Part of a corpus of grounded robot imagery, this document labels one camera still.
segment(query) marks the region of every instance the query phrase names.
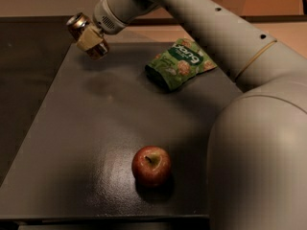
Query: red apple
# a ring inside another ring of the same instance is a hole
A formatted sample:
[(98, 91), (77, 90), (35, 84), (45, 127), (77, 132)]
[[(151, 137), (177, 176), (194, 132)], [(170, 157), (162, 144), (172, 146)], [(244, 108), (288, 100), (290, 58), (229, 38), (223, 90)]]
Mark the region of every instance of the red apple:
[(132, 173), (137, 183), (145, 187), (158, 187), (171, 174), (171, 158), (165, 149), (146, 146), (132, 160)]

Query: snack bag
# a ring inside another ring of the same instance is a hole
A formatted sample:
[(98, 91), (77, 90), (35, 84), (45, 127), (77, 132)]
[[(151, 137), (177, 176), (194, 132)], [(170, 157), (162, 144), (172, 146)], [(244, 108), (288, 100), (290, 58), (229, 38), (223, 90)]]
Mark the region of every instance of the snack bag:
[(217, 64), (196, 42), (180, 38), (149, 62), (145, 70), (151, 80), (173, 91), (197, 74), (216, 67)]

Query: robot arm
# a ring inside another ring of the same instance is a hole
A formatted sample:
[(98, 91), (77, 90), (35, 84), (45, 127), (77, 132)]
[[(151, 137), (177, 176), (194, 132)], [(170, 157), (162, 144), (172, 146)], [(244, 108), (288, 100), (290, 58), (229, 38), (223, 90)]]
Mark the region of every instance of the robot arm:
[(93, 20), (114, 35), (165, 8), (246, 92), (212, 127), (212, 230), (307, 228), (307, 60), (210, 0), (101, 0)]

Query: apple stem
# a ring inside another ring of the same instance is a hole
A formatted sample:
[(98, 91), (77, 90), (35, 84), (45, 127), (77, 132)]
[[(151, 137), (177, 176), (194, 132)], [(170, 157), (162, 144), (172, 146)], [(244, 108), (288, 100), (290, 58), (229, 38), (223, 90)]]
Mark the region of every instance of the apple stem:
[(150, 163), (152, 163), (152, 162), (153, 162), (153, 161), (152, 161), (152, 159), (151, 159), (150, 157), (145, 156), (145, 158), (146, 158), (147, 160), (149, 160), (149, 161), (150, 161)]

